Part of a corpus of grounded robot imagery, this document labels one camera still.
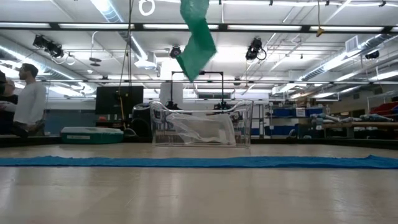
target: wall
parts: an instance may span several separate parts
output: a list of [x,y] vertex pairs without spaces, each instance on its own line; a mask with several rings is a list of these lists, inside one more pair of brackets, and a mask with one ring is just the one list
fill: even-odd
[[[384,93],[387,91],[398,90],[397,85],[383,85]],[[363,90],[359,92],[359,99],[354,100],[353,93],[343,97],[340,102],[334,102],[330,106],[331,113],[340,113],[345,111],[354,111],[354,110],[362,110],[365,109],[365,113],[368,113],[368,97],[374,96],[372,90]],[[386,98],[386,102],[390,102],[391,97]],[[369,100],[370,108],[375,106],[379,106],[384,103],[383,97],[381,98],[371,98]]]

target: plastic sheet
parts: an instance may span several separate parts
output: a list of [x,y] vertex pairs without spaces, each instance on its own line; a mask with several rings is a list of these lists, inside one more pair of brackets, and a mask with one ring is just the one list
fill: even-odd
[[170,114],[166,120],[173,124],[185,144],[218,142],[235,145],[234,126],[228,114],[205,117]]
[[208,7],[209,0],[181,0],[180,13],[192,36],[177,62],[191,82],[217,52],[206,21]]

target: green container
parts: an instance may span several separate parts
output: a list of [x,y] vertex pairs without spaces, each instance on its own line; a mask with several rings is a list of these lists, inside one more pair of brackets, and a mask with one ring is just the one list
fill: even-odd
[[123,132],[112,128],[65,127],[61,138],[66,144],[113,144],[123,141]]

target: ceiling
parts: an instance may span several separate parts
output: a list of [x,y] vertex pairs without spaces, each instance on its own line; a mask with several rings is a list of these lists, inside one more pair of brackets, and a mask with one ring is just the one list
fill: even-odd
[[[99,10],[89,0],[1,0],[0,21],[24,22],[106,22]],[[128,21],[129,0],[112,0],[114,7],[121,17]],[[224,1],[223,5],[210,4],[206,18],[209,23],[245,23],[245,24],[317,24],[318,8],[314,6],[281,6],[282,2],[274,1],[273,6],[259,4],[255,1]],[[317,1],[291,1],[293,4],[308,4]],[[320,22],[324,25],[357,25],[357,26],[396,26],[398,1],[388,1],[389,5],[378,7],[381,1],[325,1],[320,5]],[[144,4],[148,11],[150,4]],[[183,22],[180,4],[175,1],[155,1],[155,11],[149,16],[143,16],[139,11],[139,1],[134,1],[132,22]],[[117,32],[98,32],[94,37],[91,50],[91,36],[93,32],[86,31],[41,31],[41,30],[0,30],[3,36],[18,45],[21,45],[37,54],[50,58],[43,50],[38,50],[32,43],[35,35],[44,35],[46,38],[62,44],[63,50],[74,55],[76,62],[69,65],[66,62],[61,66],[81,75],[82,79],[100,79],[108,76],[109,79],[120,79],[122,72],[124,50],[126,42]],[[278,33],[250,33],[250,32],[212,32],[218,53],[208,62],[204,70],[222,71],[225,80],[241,77],[249,80],[292,80],[292,74],[315,67],[324,59],[345,49],[345,42],[355,34],[283,34]],[[159,65],[162,62],[172,61],[168,51],[173,45],[180,45],[182,49],[187,44],[191,34],[189,32],[134,32],[139,45],[146,52],[153,52],[157,56]],[[366,39],[374,35],[359,35],[359,39]],[[267,58],[264,61],[249,64],[245,59],[248,45],[254,37],[260,37],[266,45]],[[388,58],[398,50],[396,40],[386,43],[380,50],[380,58]],[[100,67],[93,67],[88,59],[100,58]],[[365,61],[365,65],[374,61]],[[339,76],[357,70],[361,67],[359,57],[343,65],[333,68],[330,73],[317,77],[318,80],[334,80]],[[134,66],[132,79],[159,79],[154,70],[144,70]],[[200,79],[219,80],[217,75],[201,76]],[[271,89],[273,84],[256,85],[253,89]],[[146,84],[148,88],[158,88],[158,83]],[[199,88],[220,88],[220,85],[199,84]]]

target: black monitor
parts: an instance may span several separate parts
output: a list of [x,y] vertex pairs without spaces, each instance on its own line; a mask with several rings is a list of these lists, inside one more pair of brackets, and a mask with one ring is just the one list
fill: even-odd
[[132,108],[144,101],[143,86],[122,86],[120,87],[98,87],[95,100],[96,114],[120,114],[121,102],[123,103],[123,112],[127,116],[131,114]]

